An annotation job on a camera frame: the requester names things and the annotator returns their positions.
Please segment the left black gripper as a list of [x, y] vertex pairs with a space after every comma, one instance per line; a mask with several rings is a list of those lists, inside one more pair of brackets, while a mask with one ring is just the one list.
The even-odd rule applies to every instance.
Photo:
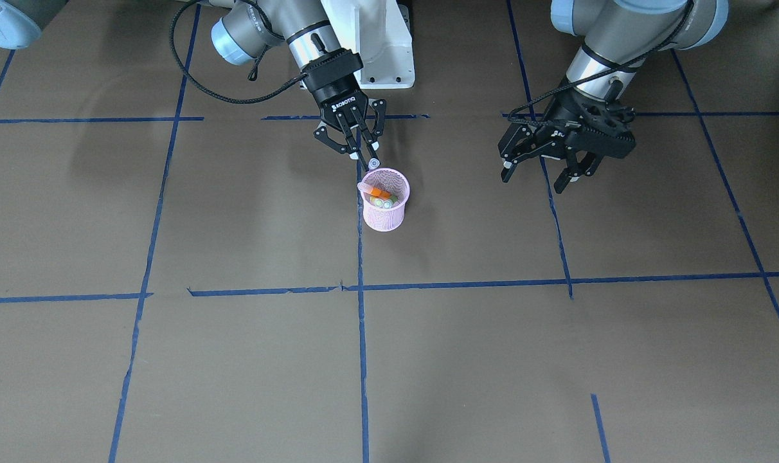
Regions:
[[[516, 167], [528, 159], [541, 155], [566, 158], [566, 167], [553, 184], [555, 193], [561, 194], [581, 176], [593, 176], [604, 156], [627, 156], [636, 140], [630, 127], [634, 109], [618, 99], [623, 88], [622, 81], [613, 81], [604, 99], [596, 99], [572, 87], [550, 98], [539, 126], [511, 123], [498, 141], [501, 181], [509, 182]], [[577, 152], [586, 155], [579, 161]]]

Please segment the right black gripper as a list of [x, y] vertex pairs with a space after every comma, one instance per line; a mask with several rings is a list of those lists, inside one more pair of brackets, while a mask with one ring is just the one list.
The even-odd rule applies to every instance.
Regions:
[[[357, 125], [352, 108], [361, 112], [361, 153], [363, 166], [371, 158], [378, 158], [379, 139], [384, 134], [386, 124], [387, 102], [384, 99], [367, 99], [361, 91], [354, 75], [363, 67], [363, 62], [357, 53], [348, 49], [337, 49], [318, 59], [310, 61], [301, 72], [305, 74], [303, 82], [310, 91], [320, 110], [320, 123], [315, 131], [315, 139], [330, 147], [337, 154], [345, 154], [350, 159], [359, 158], [357, 141], [352, 130]], [[330, 128], [342, 129], [345, 140], [334, 140]]]

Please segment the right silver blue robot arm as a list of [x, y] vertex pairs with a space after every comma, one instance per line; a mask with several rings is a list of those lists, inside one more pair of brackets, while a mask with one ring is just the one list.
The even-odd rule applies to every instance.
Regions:
[[266, 102], [296, 84], [303, 84], [319, 108], [315, 138], [334, 152], [346, 154], [366, 170], [377, 169], [377, 150], [386, 121], [386, 101], [369, 98], [361, 89], [357, 72], [363, 69], [358, 53], [343, 47], [328, 13], [319, 1], [234, 1], [227, 14], [214, 24], [213, 47], [225, 61], [252, 65], [248, 79], [255, 81], [264, 55], [286, 44], [298, 67], [292, 77], [266, 96], [237, 99], [212, 91], [196, 81], [175, 45], [175, 29], [181, 15], [195, 2], [187, 1], [173, 15], [167, 42], [176, 65], [193, 85], [222, 102], [251, 105]]

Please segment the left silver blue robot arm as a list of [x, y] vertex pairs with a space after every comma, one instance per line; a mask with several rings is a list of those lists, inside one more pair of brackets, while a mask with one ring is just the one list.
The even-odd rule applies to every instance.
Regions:
[[620, 97], [649, 56], [708, 43], [727, 23], [728, 1], [553, 1], [557, 30], [580, 36], [555, 89], [510, 111], [498, 143], [501, 179], [523, 161], [549, 158], [566, 166], [556, 193], [595, 174], [605, 158], [625, 158], [636, 146], [636, 112]]

